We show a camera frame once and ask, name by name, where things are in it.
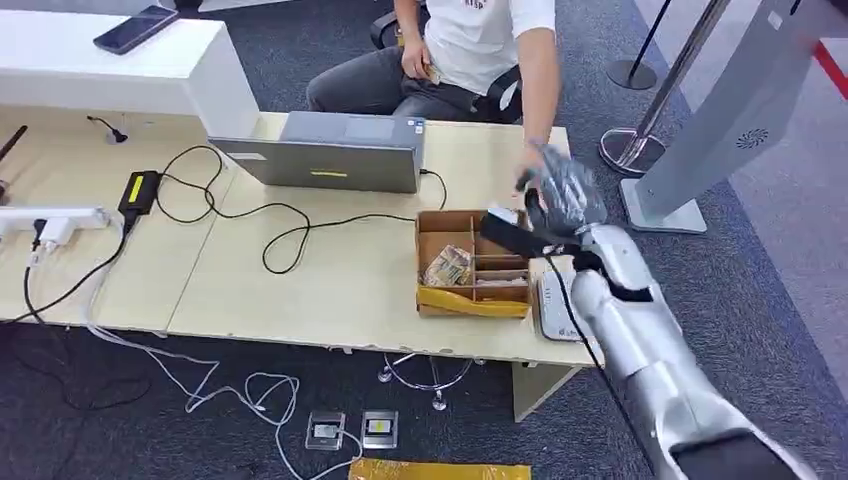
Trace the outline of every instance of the gray laptop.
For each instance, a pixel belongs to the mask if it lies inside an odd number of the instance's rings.
[[[279,140],[209,142],[266,185],[416,193],[424,119],[292,112]]]

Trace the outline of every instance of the robotic arm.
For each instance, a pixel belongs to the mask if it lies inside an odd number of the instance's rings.
[[[604,352],[605,371],[631,400],[630,416],[655,475],[816,478],[698,367],[636,244],[621,228],[604,224],[591,171],[552,147],[540,149],[546,168],[527,172],[517,186],[524,190],[533,179],[525,195],[533,235],[549,245],[543,255],[574,255],[572,304]]]
[[[656,476],[815,478],[716,391],[630,236],[616,226],[592,225],[579,238],[607,276],[577,273],[572,302],[604,352],[606,371],[635,406],[636,431]],[[611,283],[647,295],[622,300]]]

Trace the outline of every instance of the man's hand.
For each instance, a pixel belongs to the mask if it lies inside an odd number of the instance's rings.
[[[427,50],[424,40],[416,39],[404,43],[401,64],[409,78],[430,77],[430,51]]]
[[[521,154],[520,163],[518,167],[515,169],[515,178],[516,178],[516,194],[522,193],[527,188],[538,188],[539,179],[537,177],[532,177],[529,180],[526,178],[527,170],[533,170],[536,174],[541,171],[541,169],[545,168],[545,161],[542,159],[542,154],[539,153],[539,149],[536,148],[535,145],[524,145],[524,150]],[[518,185],[522,180],[527,183],[523,185]]]

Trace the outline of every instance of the gray pants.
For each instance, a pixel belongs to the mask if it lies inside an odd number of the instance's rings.
[[[435,85],[403,73],[402,50],[388,47],[337,65],[306,88],[309,109],[319,112],[423,117],[459,122],[494,121],[480,95],[455,85]]]

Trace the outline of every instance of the wooden desk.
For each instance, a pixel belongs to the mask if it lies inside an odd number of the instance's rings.
[[[278,138],[284,123],[284,114],[265,114],[255,136]],[[555,129],[552,143],[568,148],[565,129]],[[510,205],[521,146],[518,126],[428,122],[424,163],[447,184],[446,208]],[[266,187],[239,170],[221,208],[236,213],[286,202],[317,223],[372,212],[415,217],[421,209],[437,209],[441,196],[431,177],[422,180],[419,195],[400,196]],[[302,224],[282,208],[216,221],[168,332],[510,361],[517,421],[577,369],[591,365],[582,345],[544,339],[532,318],[419,317],[410,223],[369,219],[314,231],[293,272],[265,271],[265,244]],[[270,263],[287,265],[299,240],[292,235],[280,241]],[[520,362],[544,365],[523,368]]]
[[[85,120],[85,113],[0,109],[0,139],[22,124],[30,126],[0,163],[0,178],[12,182],[12,205],[114,208],[130,172],[161,170],[183,149],[205,141],[195,119],[132,115],[119,127],[130,140],[109,145],[106,131]],[[120,117],[107,118],[122,123]],[[285,118],[263,114],[255,136],[277,138]],[[514,126],[429,123],[425,165],[444,177],[447,208],[510,204],[521,135]],[[568,148],[565,130],[555,129],[552,142]],[[214,156],[199,151],[173,172],[205,183],[216,167]],[[269,188],[238,169],[225,171],[213,191],[226,212],[285,201],[314,222],[369,212],[414,217],[421,209],[438,208],[442,198],[438,181],[430,176],[423,179],[419,195],[401,196]],[[205,210],[202,194],[172,181],[164,184],[162,198],[180,216]],[[139,222],[110,274],[95,320],[116,329],[510,361],[516,421],[591,365],[582,346],[543,339],[530,318],[420,318],[412,224],[374,219],[315,231],[296,270],[284,276],[266,272],[261,263],[265,243],[302,224],[285,209],[237,220],[209,217],[190,226],[154,210]],[[0,317],[25,311],[21,282],[31,241],[31,233],[21,232],[0,246]],[[292,236],[280,242],[271,263],[287,264],[298,241]],[[56,298],[111,255],[117,242],[112,230],[77,232],[34,275],[34,303]],[[75,295],[45,318],[78,324],[79,307]],[[538,366],[525,368],[522,362]]]
[[[11,182],[10,205],[102,206],[117,208],[131,172],[161,170],[184,148],[204,143],[199,121],[189,117],[133,115],[125,127],[130,140],[106,143],[107,130],[72,110],[0,109],[0,142],[21,125],[29,130],[0,162],[0,178]],[[108,116],[118,126],[118,116]],[[189,154],[174,173],[204,182],[214,172],[209,152]],[[229,187],[229,172],[215,185],[218,195]],[[197,191],[173,182],[162,189],[163,203],[176,215],[197,215],[205,203]],[[140,220],[125,253],[112,270],[97,304],[103,326],[164,332],[177,306],[213,218],[190,226],[178,225],[155,212]],[[26,311],[23,272],[33,232],[10,234],[0,245],[0,318]],[[33,303],[44,305],[64,293],[87,271],[108,258],[118,245],[114,229],[74,233],[33,273]],[[44,313],[45,320],[78,324],[81,288],[66,302]]]

